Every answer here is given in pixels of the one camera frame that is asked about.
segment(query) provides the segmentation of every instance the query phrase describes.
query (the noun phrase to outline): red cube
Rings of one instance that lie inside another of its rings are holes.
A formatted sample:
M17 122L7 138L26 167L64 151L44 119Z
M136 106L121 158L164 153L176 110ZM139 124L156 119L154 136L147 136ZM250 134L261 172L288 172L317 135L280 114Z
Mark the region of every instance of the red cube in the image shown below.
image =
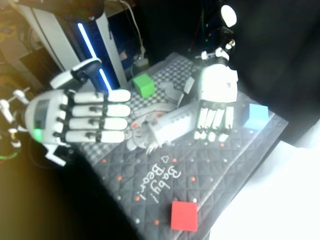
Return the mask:
M173 201L171 229L195 232L198 229L197 203Z

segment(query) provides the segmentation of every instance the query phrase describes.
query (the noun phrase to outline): cube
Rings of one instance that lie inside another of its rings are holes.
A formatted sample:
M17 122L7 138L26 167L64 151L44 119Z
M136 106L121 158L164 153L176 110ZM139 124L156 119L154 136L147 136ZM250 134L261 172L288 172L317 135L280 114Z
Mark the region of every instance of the cube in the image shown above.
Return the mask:
M143 98L147 98L156 92L155 82L148 74L144 73L133 79L135 90Z
M171 229L195 232L198 229L197 203L173 201Z
M244 113L243 126L247 129L262 130L269 122L267 106L249 104Z

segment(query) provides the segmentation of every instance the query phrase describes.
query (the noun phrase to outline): green indicator light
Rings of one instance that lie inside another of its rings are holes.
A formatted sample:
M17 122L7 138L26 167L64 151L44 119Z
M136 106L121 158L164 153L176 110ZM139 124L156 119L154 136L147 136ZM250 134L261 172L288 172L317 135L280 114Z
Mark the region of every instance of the green indicator light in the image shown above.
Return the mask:
M41 142L42 141L42 130L39 128L34 129L33 136L34 136L35 140L37 140L38 142Z

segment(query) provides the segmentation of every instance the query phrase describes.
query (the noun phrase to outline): metal rod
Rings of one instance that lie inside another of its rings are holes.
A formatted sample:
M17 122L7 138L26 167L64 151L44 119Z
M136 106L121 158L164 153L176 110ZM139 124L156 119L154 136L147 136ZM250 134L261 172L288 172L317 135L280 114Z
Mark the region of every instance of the metal rod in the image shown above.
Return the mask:
M27 87L26 89L22 90L22 92L26 93L30 90L30 87ZM17 98L17 96L13 96L11 97L7 102L10 103L12 102L13 100L15 100Z

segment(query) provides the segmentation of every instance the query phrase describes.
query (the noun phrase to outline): green cube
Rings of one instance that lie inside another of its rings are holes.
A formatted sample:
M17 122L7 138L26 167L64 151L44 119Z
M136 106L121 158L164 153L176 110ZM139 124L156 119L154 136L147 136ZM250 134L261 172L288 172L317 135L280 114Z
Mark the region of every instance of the green cube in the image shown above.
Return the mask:
M135 90L143 98L147 98L156 92L155 82L148 74L144 73L133 79Z

